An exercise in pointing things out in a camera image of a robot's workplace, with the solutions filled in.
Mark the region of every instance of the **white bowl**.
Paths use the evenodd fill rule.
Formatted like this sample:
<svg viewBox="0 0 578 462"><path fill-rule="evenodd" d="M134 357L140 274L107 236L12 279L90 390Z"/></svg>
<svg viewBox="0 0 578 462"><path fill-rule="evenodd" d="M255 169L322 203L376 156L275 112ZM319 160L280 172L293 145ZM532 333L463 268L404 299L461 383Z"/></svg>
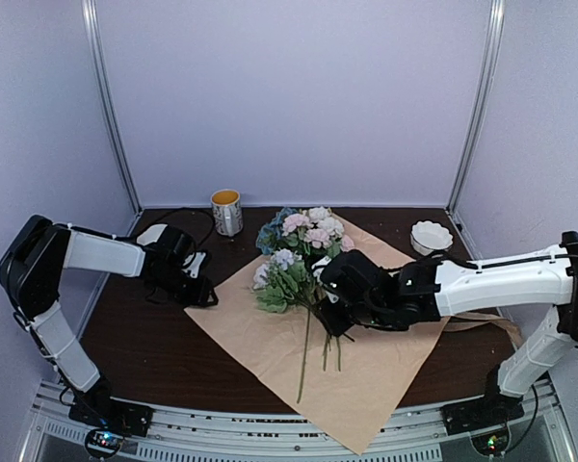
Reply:
<svg viewBox="0 0 578 462"><path fill-rule="evenodd" d="M411 228L411 245L421 255L448 250L452 242L452 233L439 223L418 221Z"/></svg>

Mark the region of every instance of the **brown wrapping paper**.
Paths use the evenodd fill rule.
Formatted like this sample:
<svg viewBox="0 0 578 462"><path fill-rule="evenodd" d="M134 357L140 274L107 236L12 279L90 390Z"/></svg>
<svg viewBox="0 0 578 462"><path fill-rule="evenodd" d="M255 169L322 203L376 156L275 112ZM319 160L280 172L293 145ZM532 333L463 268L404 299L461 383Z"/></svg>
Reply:
<svg viewBox="0 0 578 462"><path fill-rule="evenodd" d="M410 258L341 219L355 246L375 263L397 268ZM251 291L259 257L217 288L218 306L186 313L240 364L284 402L336 441L362 454L394 412L431 354L447 320L415 324L409 332L353 328L352 343L332 342L323 370L326 332L311 319L302 400L297 403L306 312L270 314L258 309Z"/></svg>
<svg viewBox="0 0 578 462"><path fill-rule="evenodd" d="M524 343L520 327L510 320L501 318L500 316L469 312L454 315L454 318L465 322L448 322L445 329L443 329L444 332L462 332L463 330L469 330L475 327L480 327L484 324L492 323L508 333L510 340L516 348L522 347L522 344Z"/></svg>

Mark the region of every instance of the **artificial flower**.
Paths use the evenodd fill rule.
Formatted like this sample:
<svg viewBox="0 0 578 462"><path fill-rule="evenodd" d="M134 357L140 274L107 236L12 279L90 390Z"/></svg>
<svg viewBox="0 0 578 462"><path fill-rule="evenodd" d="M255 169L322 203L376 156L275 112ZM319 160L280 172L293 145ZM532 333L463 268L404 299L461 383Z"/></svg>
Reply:
<svg viewBox="0 0 578 462"><path fill-rule="evenodd" d="M270 258L270 260L277 263L283 271L287 271L291 265L296 263L296 260L300 259L300 255L296 255L291 250L286 248L276 251Z"/></svg>
<svg viewBox="0 0 578 462"><path fill-rule="evenodd" d="M315 248L328 248L331 245L329 233L325 229L309 229L304 235L304 242Z"/></svg>
<svg viewBox="0 0 578 462"><path fill-rule="evenodd" d="M291 207L283 207L280 209L280 212L276 213L276 216L272 221L270 221L270 224L272 226L281 226L287 217L294 215L297 212L298 211L296 209L292 209Z"/></svg>
<svg viewBox="0 0 578 462"><path fill-rule="evenodd" d="M331 211L326 207L314 207L312 209L308 209L308 217L313 223L317 223L322 219L331 217Z"/></svg>
<svg viewBox="0 0 578 462"><path fill-rule="evenodd" d="M353 250L355 248L354 240L351 239L349 236L343 236L343 239L340 240L340 249L343 252L348 252L349 250Z"/></svg>
<svg viewBox="0 0 578 462"><path fill-rule="evenodd" d="M256 289L263 289L268 285L268 272L270 271L270 264L264 263L259 268L257 268L254 272L254 286L252 286L255 290Z"/></svg>
<svg viewBox="0 0 578 462"><path fill-rule="evenodd" d="M300 226L307 226L307 227L312 226L310 224L310 218L302 214L290 215L282 223L282 230L283 230L282 235L288 236L289 233L293 233Z"/></svg>
<svg viewBox="0 0 578 462"><path fill-rule="evenodd" d="M264 255L272 255L280 237L280 229L268 223L259 230L255 245Z"/></svg>
<svg viewBox="0 0 578 462"><path fill-rule="evenodd" d="M340 238L345 232L343 223L334 217L327 217L317 223L317 227L325 229L332 238Z"/></svg>

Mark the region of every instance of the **black cable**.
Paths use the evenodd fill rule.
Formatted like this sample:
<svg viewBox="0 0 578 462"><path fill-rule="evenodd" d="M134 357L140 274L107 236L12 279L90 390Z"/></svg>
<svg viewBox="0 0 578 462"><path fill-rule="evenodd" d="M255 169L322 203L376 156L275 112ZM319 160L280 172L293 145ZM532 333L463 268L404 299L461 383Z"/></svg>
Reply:
<svg viewBox="0 0 578 462"><path fill-rule="evenodd" d="M531 390L533 390L533 396L536 399L536 407L533 410L533 417L531 418L531 421L529 422L527 429L524 430L524 433L522 434L522 436L520 438L518 438L518 441L516 441L510 448L505 449L505 454L509 454L514 449L518 448L518 446L520 446L520 443L522 443L524 441L524 439L527 437L527 435L529 434L529 431L531 431L531 428L533 427L533 424L536 421L536 418L538 417L538 411L539 411L538 391L536 390L535 385L531 385Z"/></svg>
<svg viewBox="0 0 578 462"><path fill-rule="evenodd" d="M58 400L60 401L60 404L61 404L62 406L68 406L68 407L72 407L72 406L73 406L72 403L67 403L67 402L62 401L62 398L65 397L66 392L67 392L69 389L70 389L70 387L65 387L65 388L60 392L60 396L58 397Z"/></svg>
<svg viewBox="0 0 578 462"><path fill-rule="evenodd" d="M437 250L433 253L430 253L426 257L424 257L420 260L417 260L417 262L434 260L434 257L437 257L437 256L442 256L443 260L449 260L452 263L458 265L459 267L467 268L468 270L489 270L492 268L502 268L502 267L508 267L508 266L512 266L512 265L520 265L523 263L544 262L547 260L551 260L552 258L557 259L557 260L564 259L564 258L578 259L578 255L576 255L576 254L560 253L557 255L539 255L536 257L519 258L517 260L508 260L505 262L490 263L488 265L482 265L480 267L480 266L476 265L475 263L467 262L466 260L462 260L462 259L453 257L445 250Z"/></svg>
<svg viewBox="0 0 578 462"><path fill-rule="evenodd" d="M212 214L210 212L208 212L205 209L197 209L197 208L193 208L193 207L180 207L179 209L170 210L170 211L164 213L163 215L161 215L160 217L156 218L153 222L151 222L145 229L143 229L139 233L131 235L127 238L118 238L118 240L119 241L134 241L137 238L139 238L145 231L147 231L151 226L154 226L155 224L160 223L163 219L170 217L172 215L178 214L180 212L197 212L197 213L206 215L210 219L210 228L208 229L205 236L203 236L203 238L199 242L197 242L197 247L203 245L210 238L210 236L212 236L212 232L214 231L214 217L212 216Z"/></svg>
<svg viewBox="0 0 578 462"><path fill-rule="evenodd" d="M51 359L47 359L47 361L52 364L52 365L56 365L55 361L52 361ZM68 382L68 380L66 379L65 373L58 368L58 374L60 375L60 377L62 378L62 381L66 384L66 388L63 390L63 392L60 394L60 402L62 402L62 398L64 397L64 394L66 393L66 390L70 390L73 395L76 398L79 398L79 400L77 402L81 402L84 406L86 406L88 408L88 410L90 412L92 412L93 414L95 414L95 416L100 420L100 422L103 424L103 429L107 429L109 431L111 431L112 433L116 433L110 426L109 423L107 422L107 419L105 418L105 416L101 415L96 409L94 409L93 407L91 407L86 400L83 398L83 394L79 391L79 390L75 390Z"/></svg>

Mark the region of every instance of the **lavender wall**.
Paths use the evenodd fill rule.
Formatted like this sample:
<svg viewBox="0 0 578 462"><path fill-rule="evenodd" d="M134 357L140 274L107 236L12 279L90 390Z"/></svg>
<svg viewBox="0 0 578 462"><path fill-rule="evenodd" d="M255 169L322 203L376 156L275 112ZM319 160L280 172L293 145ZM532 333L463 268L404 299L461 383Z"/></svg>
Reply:
<svg viewBox="0 0 578 462"><path fill-rule="evenodd" d="M0 2L0 257L32 214L124 232L132 214L100 108L78 0ZM62 302L81 320L97 274L71 274ZM50 368L0 288L0 461Z"/></svg>
<svg viewBox="0 0 578 462"><path fill-rule="evenodd" d="M486 257L578 231L578 1L508 2L486 122L460 216ZM512 309L526 334L544 309ZM578 351L553 371L578 446Z"/></svg>
<svg viewBox="0 0 578 462"><path fill-rule="evenodd" d="M98 2L144 205L444 205L490 2Z"/></svg>

